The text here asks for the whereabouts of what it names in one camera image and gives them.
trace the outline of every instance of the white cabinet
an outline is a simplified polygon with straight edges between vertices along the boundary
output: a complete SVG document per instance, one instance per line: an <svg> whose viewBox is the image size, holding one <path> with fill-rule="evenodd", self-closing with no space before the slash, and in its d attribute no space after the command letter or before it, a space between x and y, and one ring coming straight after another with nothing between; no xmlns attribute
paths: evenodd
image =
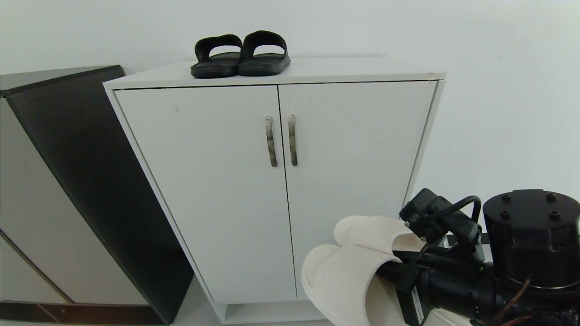
<svg viewBox="0 0 580 326"><path fill-rule="evenodd" d="M192 64L105 87L204 292L225 324L323 318L306 254L345 216L398 214L445 75L358 57L193 79Z"/></svg>

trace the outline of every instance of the cabinet top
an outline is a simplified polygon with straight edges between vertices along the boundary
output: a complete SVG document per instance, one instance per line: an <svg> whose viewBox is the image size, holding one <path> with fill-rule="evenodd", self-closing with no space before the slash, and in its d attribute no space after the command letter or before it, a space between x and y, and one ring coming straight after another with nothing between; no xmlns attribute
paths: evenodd
<svg viewBox="0 0 580 326"><path fill-rule="evenodd" d="M415 67L386 57L292 58L279 75L195 79L182 61L104 83L106 89L171 88L235 85L319 84L335 82L420 81L444 79L445 73Z"/></svg>

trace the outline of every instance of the cable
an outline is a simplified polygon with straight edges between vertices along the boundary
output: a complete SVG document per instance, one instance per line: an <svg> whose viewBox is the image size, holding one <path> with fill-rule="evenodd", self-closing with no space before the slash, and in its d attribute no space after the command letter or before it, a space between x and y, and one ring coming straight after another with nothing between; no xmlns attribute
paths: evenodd
<svg viewBox="0 0 580 326"><path fill-rule="evenodd" d="M487 324L487 326L498 326L499 323L502 321L503 317L505 316L505 314L508 312L508 310L520 299L521 295L524 294L525 289L528 288L528 285L530 284L531 279L528 278L525 282L524 285L522 285L521 289L516 293L515 296L513 296L512 300L510 300L503 308L502 310L499 311L499 313L497 313L494 318L491 319L491 321Z"/></svg>
<svg viewBox="0 0 580 326"><path fill-rule="evenodd" d="M531 318L531 317L532 317L532 316L523 316L523 317L519 317L519 318L514 318L514 319L512 319L512 320L508 321L507 323L505 323L505 324L502 324L502 326L512 326L512 325L515 325L515 324L521 323L522 321L524 321L524 320L526 320L526 319L529 319L529 318Z"/></svg>
<svg viewBox="0 0 580 326"><path fill-rule="evenodd" d="M440 211L437 211L433 214L430 214L429 216L427 216L427 218L429 220L436 220L436 219L440 219L444 216L447 216L453 212L456 212L460 209L462 209L463 207L469 205L473 203L473 212L472 212L472 220L477 223L479 220L479 212L481 211L481 199L479 199L478 196L468 196L465 197L464 199L456 202L455 204L444 208Z"/></svg>

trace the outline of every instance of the label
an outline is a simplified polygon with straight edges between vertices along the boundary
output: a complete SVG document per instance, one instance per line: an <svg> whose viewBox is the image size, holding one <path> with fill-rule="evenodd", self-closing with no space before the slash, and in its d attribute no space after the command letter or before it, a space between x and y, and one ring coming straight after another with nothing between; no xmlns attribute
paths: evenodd
<svg viewBox="0 0 580 326"><path fill-rule="evenodd" d="M417 287L411 290L411 296L413 297L413 305L415 306L415 313L417 314L417 320L419 325L423 322L423 307L421 307L421 300L419 299L419 292L417 292Z"/></svg>

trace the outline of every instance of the cabinet door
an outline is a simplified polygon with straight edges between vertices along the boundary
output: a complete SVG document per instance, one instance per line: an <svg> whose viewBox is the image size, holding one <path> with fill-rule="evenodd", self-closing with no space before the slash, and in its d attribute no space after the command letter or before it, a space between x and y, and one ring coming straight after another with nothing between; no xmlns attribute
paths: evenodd
<svg viewBox="0 0 580 326"><path fill-rule="evenodd" d="M296 274L350 215L398 217L436 82L280 85ZM288 117L295 117L297 166ZM305 298L297 278L298 297Z"/></svg>
<svg viewBox="0 0 580 326"><path fill-rule="evenodd" d="M276 86L115 94L213 300L295 299Z"/></svg>

